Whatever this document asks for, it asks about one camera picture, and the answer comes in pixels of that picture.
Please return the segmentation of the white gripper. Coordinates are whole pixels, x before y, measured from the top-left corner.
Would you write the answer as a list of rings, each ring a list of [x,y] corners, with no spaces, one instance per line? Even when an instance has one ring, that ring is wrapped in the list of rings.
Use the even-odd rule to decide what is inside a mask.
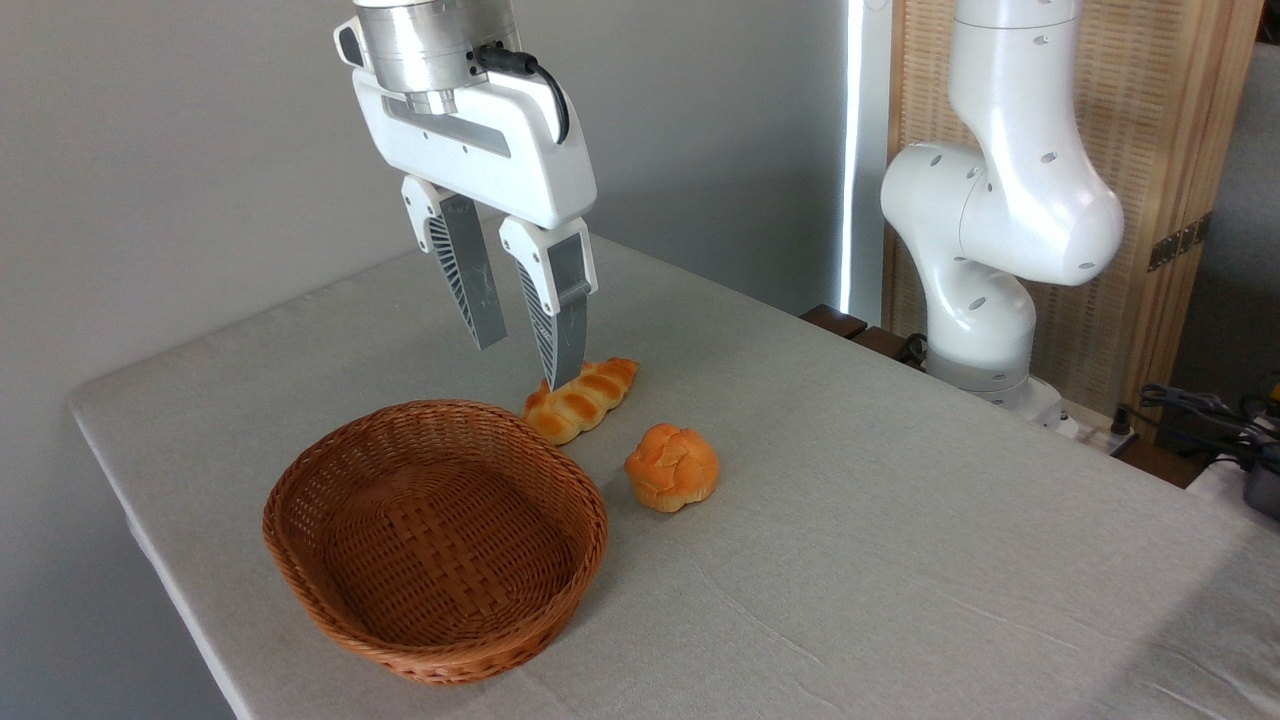
[[[579,377],[588,299],[599,283],[580,218],[596,201],[596,182],[576,114],[570,114],[567,140],[557,143],[554,95],[538,77],[490,73],[485,82],[457,88],[456,110],[445,115],[412,111],[370,72],[351,77],[378,151],[407,174],[399,193],[416,243],[436,258],[477,348],[502,341],[507,331],[474,200],[513,215],[502,222],[499,237],[518,265],[548,387],[556,391]]]

